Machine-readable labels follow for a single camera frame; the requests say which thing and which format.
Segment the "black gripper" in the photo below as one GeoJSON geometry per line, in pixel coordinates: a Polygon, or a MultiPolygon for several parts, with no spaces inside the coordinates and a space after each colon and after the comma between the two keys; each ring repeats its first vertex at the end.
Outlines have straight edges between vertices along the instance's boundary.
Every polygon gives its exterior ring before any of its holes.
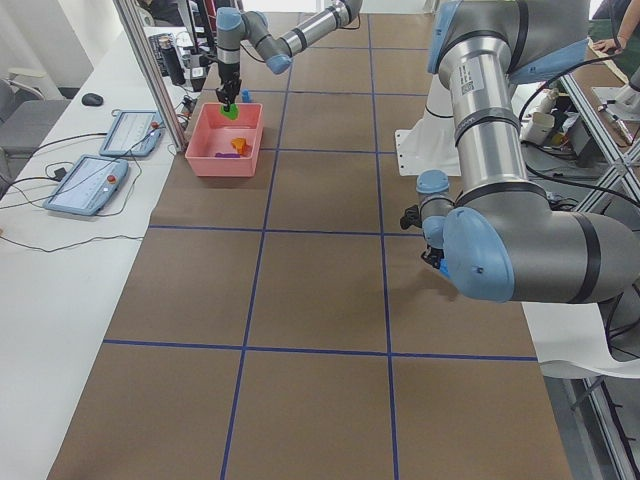
{"type": "Polygon", "coordinates": [[[441,248],[436,248],[429,244],[426,245],[425,252],[421,254],[421,259],[433,268],[439,267],[439,258],[443,257],[444,251],[441,248]]]}
{"type": "Polygon", "coordinates": [[[241,92],[242,80],[238,75],[234,75],[221,81],[221,85],[216,88],[216,96],[225,112],[231,109],[231,103],[235,103],[241,92]]]}

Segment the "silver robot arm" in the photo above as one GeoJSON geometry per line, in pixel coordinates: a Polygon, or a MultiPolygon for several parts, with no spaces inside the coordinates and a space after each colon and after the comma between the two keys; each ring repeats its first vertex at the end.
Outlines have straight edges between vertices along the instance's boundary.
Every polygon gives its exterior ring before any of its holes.
{"type": "Polygon", "coordinates": [[[279,37],[269,30],[265,15],[221,7],[216,14],[216,57],[220,86],[216,96],[221,112],[237,117],[236,98],[241,93],[241,47],[249,42],[267,68],[274,74],[285,72],[293,57],[335,30],[354,22],[361,11],[360,1],[334,1],[323,11],[308,18],[279,37]]]}
{"type": "Polygon", "coordinates": [[[639,242],[599,214],[554,211],[526,174],[508,88],[548,80],[585,56],[584,1],[449,1],[428,69],[449,91],[462,195],[439,170],[417,180],[425,260],[470,298],[582,304],[639,277],[639,242]]]}

